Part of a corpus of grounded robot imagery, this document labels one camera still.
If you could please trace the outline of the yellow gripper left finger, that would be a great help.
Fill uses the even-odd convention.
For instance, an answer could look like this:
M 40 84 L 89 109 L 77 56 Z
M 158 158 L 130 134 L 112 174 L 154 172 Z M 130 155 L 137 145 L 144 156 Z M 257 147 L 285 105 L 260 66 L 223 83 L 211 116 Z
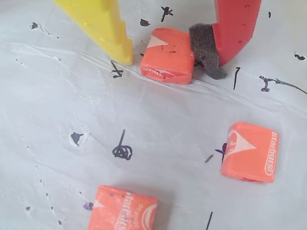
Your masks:
M 133 63 L 132 40 L 117 0 L 56 0 L 55 3 L 114 61 Z

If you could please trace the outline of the gripper red right finger foam pad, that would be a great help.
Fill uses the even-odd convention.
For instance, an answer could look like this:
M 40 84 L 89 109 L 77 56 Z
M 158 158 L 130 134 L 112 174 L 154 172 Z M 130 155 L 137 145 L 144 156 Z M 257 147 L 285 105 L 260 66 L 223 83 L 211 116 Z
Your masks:
M 217 22 L 197 23 L 189 28 L 190 46 L 205 73 L 223 79 L 222 66 L 230 62 L 251 40 L 260 0 L 216 0 Z

